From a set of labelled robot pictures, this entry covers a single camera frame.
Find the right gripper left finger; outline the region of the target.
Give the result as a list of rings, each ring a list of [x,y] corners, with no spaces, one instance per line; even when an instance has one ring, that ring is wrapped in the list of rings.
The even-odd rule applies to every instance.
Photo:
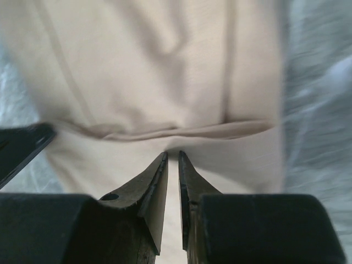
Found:
[[[1,263],[154,263],[161,251],[168,155],[94,199],[1,194]]]

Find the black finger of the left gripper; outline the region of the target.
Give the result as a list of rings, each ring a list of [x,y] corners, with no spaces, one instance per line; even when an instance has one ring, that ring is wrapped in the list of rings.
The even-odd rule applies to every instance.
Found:
[[[9,183],[56,135],[48,123],[1,129],[1,187]]]

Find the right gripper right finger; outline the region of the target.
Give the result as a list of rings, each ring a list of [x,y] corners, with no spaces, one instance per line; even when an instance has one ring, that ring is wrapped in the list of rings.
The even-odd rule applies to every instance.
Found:
[[[346,263],[326,209],[312,195],[223,194],[180,152],[188,263]]]

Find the beige t shirt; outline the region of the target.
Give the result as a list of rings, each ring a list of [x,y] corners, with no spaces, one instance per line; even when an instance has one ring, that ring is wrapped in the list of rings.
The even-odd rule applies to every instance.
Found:
[[[169,153],[157,263],[186,262],[179,151],[221,191],[282,189],[279,16],[278,1],[1,1],[66,191],[101,197]]]

